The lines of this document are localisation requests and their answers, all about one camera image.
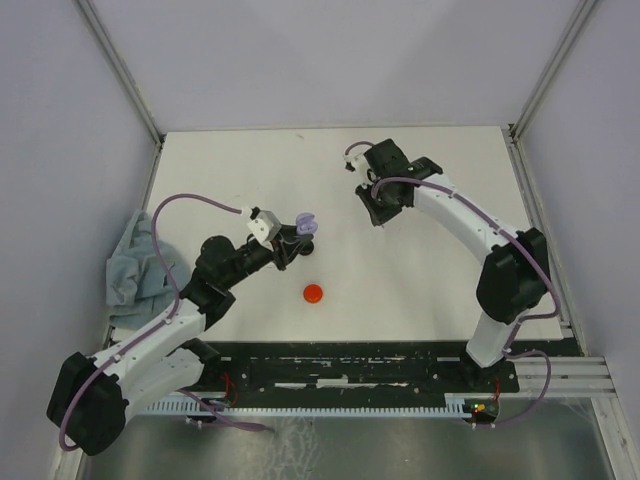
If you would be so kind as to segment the purple earbud charging case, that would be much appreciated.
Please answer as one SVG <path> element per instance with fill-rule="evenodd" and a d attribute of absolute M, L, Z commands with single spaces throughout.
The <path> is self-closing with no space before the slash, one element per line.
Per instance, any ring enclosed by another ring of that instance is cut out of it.
<path fill-rule="evenodd" d="M 314 235 L 318 229 L 315 215 L 310 212 L 298 214 L 295 219 L 295 228 L 297 236 Z"/>

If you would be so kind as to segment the red earbud charging case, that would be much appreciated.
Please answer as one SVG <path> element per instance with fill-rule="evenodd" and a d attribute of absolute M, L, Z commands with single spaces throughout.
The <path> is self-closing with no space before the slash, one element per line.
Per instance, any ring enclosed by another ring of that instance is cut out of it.
<path fill-rule="evenodd" d="M 316 304 L 322 300 L 324 291 L 322 287 L 316 283 L 308 284 L 303 289 L 303 298 L 310 304 Z"/>

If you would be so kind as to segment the black earbud charging case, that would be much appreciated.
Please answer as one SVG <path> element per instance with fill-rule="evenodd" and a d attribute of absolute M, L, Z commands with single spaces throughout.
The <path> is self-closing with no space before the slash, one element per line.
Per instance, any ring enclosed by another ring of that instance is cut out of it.
<path fill-rule="evenodd" d="M 308 242 L 301 246 L 299 255 L 303 257 L 309 256 L 313 253 L 314 248 L 315 248 L 314 244 L 312 242 Z"/>

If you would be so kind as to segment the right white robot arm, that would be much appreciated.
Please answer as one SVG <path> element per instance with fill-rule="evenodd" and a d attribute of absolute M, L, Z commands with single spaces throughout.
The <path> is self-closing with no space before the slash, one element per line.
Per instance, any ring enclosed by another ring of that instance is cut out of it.
<path fill-rule="evenodd" d="M 534 308 L 545 295 L 557 295 L 545 235 L 500 221 L 465 196 L 438 164 L 427 157 L 409 160 L 391 139 L 356 142 L 345 149 L 344 161 L 346 170 L 361 178 L 355 193 L 373 225 L 414 208 L 479 261 L 475 295 L 481 315 L 458 370 L 463 386 L 483 390 L 494 381 L 494 365 L 509 353 L 522 324 L 538 319 Z"/>

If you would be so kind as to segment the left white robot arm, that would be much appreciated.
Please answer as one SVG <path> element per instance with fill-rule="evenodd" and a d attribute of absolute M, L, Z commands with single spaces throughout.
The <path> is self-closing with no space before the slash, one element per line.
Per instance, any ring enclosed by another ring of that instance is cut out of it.
<path fill-rule="evenodd" d="M 239 247 L 225 236 L 208 238 L 177 301 L 148 324 L 106 350 L 76 352 L 63 362 L 46 410 L 63 451 L 97 455 L 152 403 L 191 385 L 209 390 L 219 383 L 218 354 L 198 337 L 234 304 L 232 288 L 270 264 L 283 271 L 314 250 L 315 222 L 249 225 L 253 232 Z"/>

